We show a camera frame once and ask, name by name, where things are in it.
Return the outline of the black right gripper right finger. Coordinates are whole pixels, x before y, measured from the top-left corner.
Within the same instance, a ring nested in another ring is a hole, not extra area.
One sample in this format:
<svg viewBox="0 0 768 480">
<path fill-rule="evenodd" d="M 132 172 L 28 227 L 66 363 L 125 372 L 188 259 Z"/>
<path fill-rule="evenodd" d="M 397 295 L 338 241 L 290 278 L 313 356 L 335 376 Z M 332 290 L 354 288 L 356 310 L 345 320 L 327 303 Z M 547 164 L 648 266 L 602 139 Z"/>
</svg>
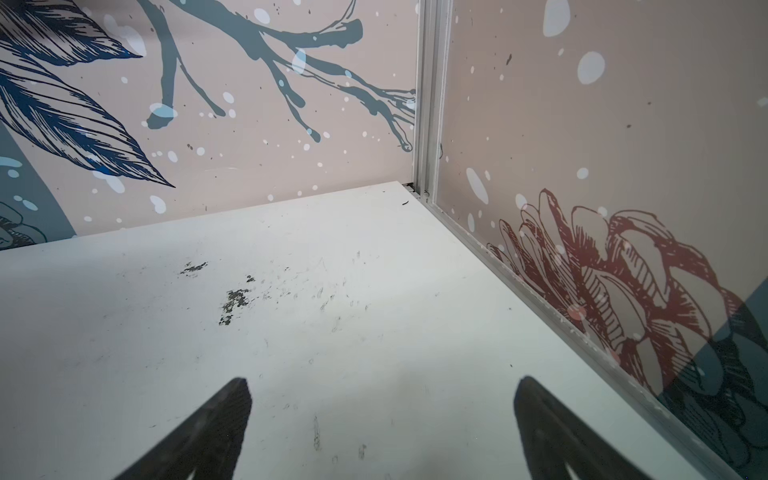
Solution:
<svg viewBox="0 0 768 480">
<path fill-rule="evenodd" d="M 533 377 L 521 379 L 513 406 L 532 479 L 649 480 Z"/>
</svg>

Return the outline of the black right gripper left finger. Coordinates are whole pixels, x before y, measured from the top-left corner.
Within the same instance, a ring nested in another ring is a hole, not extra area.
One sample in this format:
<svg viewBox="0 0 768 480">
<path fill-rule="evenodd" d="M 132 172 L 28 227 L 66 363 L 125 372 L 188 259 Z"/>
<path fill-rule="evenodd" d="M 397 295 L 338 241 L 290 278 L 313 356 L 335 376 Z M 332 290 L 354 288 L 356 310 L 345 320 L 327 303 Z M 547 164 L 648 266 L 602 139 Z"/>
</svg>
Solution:
<svg viewBox="0 0 768 480">
<path fill-rule="evenodd" d="M 231 479 L 251 409 L 247 380 L 232 379 L 118 477 Z"/>
</svg>

